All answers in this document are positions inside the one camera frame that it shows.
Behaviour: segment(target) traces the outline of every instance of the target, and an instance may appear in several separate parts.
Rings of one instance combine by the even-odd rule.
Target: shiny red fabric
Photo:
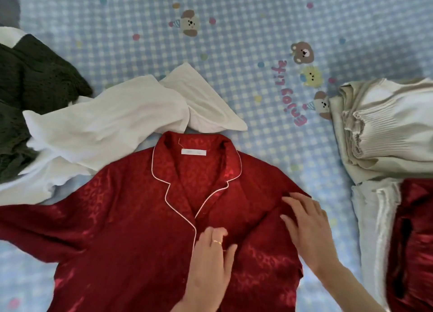
[[[433,311],[433,180],[401,185],[386,277],[393,312]]]
[[[49,312],[169,312],[185,291],[194,228],[197,239],[225,227],[224,245],[239,247],[220,310],[288,312],[302,277],[279,218],[294,217],[281,202],[289,192],[303,193],[222,135],[166,132],[57,204],[0,207],[0,239],[59,262]]]

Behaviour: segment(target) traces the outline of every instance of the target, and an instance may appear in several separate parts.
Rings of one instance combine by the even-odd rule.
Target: gray fabric
[[[0,0],[0,26],[19,28],[19,0]]]

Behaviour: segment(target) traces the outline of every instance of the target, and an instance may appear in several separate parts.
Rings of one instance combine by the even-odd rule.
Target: dark green garment
[[[12,49],[0,44],[0,183],[18,175],[37,156],[23,111],[45,114],[67,107],[92,89],[70,63],[32,35]]]

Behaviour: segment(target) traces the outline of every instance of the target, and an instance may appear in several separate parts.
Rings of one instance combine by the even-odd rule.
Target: person's right hand
[[[282,199],[292,207],[298,223],[296,226],[291,218],[281,215],[292,242],[307,266],[320,279],[324,273],[340,265],[328,216],[317,201],[303,194],[291,193],[290,197]]]

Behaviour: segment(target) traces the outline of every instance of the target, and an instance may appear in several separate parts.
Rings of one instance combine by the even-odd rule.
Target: clothing tag
[[[182,155],[206,156],[206,150],[182,149]]]

